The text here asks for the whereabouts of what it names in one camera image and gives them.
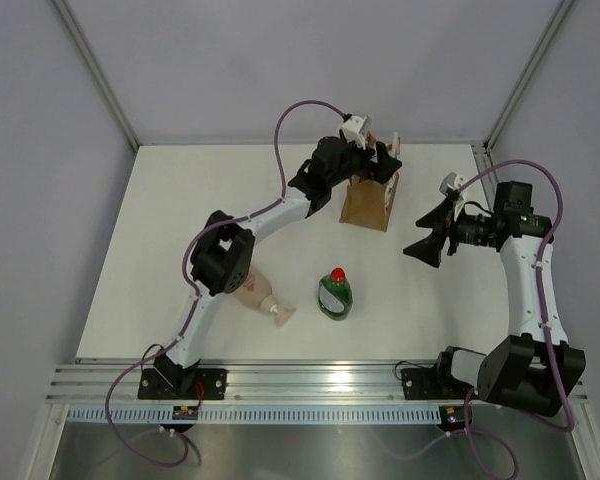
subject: beige bottle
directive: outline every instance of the beige bottle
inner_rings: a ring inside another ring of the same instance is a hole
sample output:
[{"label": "beige bottle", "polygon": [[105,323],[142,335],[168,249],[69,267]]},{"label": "beige bottle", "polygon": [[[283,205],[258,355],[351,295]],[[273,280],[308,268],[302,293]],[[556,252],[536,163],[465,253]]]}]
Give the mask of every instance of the beige bottle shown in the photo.
[{"label": "beige bottle", "polygon": [[296,311],[295,308],[284,308],[278,304],[269,280],[253,266],[249,269],[244,283],[233,292],[233,295],[247,307],[259,308],[265,313],[274,314],[276,325],[279,327],[287,323]]}]

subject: white table surface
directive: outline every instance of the white table surface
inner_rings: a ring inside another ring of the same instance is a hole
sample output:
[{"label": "white table surface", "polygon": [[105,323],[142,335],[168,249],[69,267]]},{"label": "white table surface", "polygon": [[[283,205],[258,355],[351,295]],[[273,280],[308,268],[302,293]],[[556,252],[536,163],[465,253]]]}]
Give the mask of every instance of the white table surface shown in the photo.
[{"label": "white table surface", "polygon": [[[315,145],[281,148],[287,181]],[[450,171],[476,166],[468,145],[403,145],[400,182],[387,233],[338,222],[345,186],[313,217],[261,242],[253,264],[285,304],[288,324],[227,296],[204,358],[233,360],[434,359],[448,345],[489,352],[507,333],[504,270],[490,249],[460,246],[433,269],[402,255],[423,238],[414,222],[436,206]],[[138,153],[77,356],[138,357],[175,335],[189,286],[180,262],[208,215],[241,214],[279,195],[270,145],[150,146]],[[486,205],[480,184],[470,198]],[[345,269],[354,306],[342,322],[320,313],[316,288]]]}]

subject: green bottle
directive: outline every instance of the green bottle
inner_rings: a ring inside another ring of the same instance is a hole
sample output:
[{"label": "green bottle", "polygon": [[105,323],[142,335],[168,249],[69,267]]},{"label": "green bottle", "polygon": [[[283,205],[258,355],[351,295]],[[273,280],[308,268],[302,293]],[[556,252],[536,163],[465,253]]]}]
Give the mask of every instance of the green bottle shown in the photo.
[{"label": "green bottle", "polygon": [[344,270],[335,268],[331,274],[320,279],[318,305],[325,315],[333,320],[344,320],[349,315],[352,304],[351,285]]}]

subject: metal frame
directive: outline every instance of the metal frame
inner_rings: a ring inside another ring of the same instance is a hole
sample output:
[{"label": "metal frame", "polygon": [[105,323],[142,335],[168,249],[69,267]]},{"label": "metal frame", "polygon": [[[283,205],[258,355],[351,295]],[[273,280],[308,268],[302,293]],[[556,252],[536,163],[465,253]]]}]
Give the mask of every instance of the metal frame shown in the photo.
[{"label": "metal frame", "polygon": [[[107,390],[130,363],[132,360],[127,359],[83,359],[56,368],[47,395],[45,426],[25,478],[49,478],[65,421],[103,421],[102,405]],[[437,406],[462,403],[404,400],[400,381],[394,375],[396,363],[207,361],[205,366],[221,366],[228,372],[226,398],[209,405],[204,423],[438,423],[434,413]],[[434,362],[414,360],[414,363],[430,366]],[[118,415],[126,418],[125,423],[159,423],[168,409],[195,403],[138,400],[139,379],[139,371],[131,372],[113,396]],[[572,391],[570,400],[578,420],[572,434],[576,453],[586,478],[599,480],[600,444],[581,383]]]},{"label": "metal frame", "polygon": [[102,102],[104,103],[105,107],[107,107],[111,117],[120,129],[120,133],[127,141],[127,144],[131,150],[133,150],[134,153],[138,153],[140,141],[138,140],[131,123],[129,123],[129,119],[124,113],[124,110],[122,110],[118,99],[113,93],[109,82],[104,76],[102,68],[100,68],[100,65],[93,55],[87,39],[84,33],[82,33],[82,30],[80,29],[78,21],[71,11],[71,8],[65,0],[49,0],[49,3],[55,11],[58,20],[62,24],[65,33],[69,37],[69,41],[76,49],[78,57],[80,57],[80,60],[82,60],[87,73],[93,81],[93,85],[100,94],[100,98],[102,98]]},{"label": "metal frame", "polygon": [[538,68],[546,58],[549,48],[553,45],[576,2],[577,0],[560,0],[549,23],[545,27],[544,32],[542,32],[542,36],[534,48],[531,57],[522,70],[515,87],[513,87],[513,91],[509,95],[502,112],[498,116],[498,120],[496,120],[495,125],[491,129],[491,133],[489,133],[489,136],[487,137],[485,142],[487,152],[493,150],[500,135],[509,124],[509,120],[516,112],[521,100],[524,98],[524,94],[531,85],[531,81],[535,77]]}]

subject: bottle label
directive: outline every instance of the bottle label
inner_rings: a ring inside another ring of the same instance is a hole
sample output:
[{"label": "bottle label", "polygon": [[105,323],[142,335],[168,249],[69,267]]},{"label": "bottle label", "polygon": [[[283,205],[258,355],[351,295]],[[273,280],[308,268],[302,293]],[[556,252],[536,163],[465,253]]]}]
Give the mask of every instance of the bottle label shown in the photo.
[{"label": "bottle label", "polygon": [[333,293],[324,288],[323,285],[320,285],[320,288],[318,289],[318,299],[324,308],[330,312],[344,312],[344,303],[342,303]]}]

